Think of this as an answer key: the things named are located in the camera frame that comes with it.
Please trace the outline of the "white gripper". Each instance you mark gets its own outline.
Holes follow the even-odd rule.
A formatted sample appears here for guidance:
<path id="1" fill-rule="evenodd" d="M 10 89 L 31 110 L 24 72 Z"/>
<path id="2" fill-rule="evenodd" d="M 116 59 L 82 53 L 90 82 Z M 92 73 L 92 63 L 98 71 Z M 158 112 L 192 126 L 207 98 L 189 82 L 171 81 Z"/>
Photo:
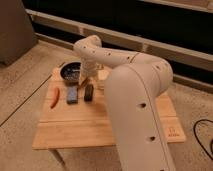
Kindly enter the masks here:
<path id="1" fill-rule="evenodd" d="M 81 75 L 84 77 L 94 77 L 97 75 L 96 63 L 92 60 L 82 60 L 80 71 Z M 80 80 L 78 83 L 78 89 L 81 89 L 82 87 L 86 86 L 88 82 L 88 78 Z"/>

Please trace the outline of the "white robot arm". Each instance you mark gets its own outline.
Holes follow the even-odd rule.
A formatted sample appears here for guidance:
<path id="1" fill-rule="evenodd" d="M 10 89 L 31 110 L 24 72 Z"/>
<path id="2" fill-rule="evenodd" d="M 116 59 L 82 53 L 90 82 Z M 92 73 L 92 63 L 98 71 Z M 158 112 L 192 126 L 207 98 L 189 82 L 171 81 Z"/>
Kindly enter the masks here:
<path id="1" fill-rule="evenodd" d="M 90 62 L 111 69 L 105 85 L 107 113 L 123 171 L 176 171 L 156 107 L 156 98 L 173 80 L 170 64 L 141 52 L 104 48 L 88 36 L 74 44 L 91 72 Z"/>

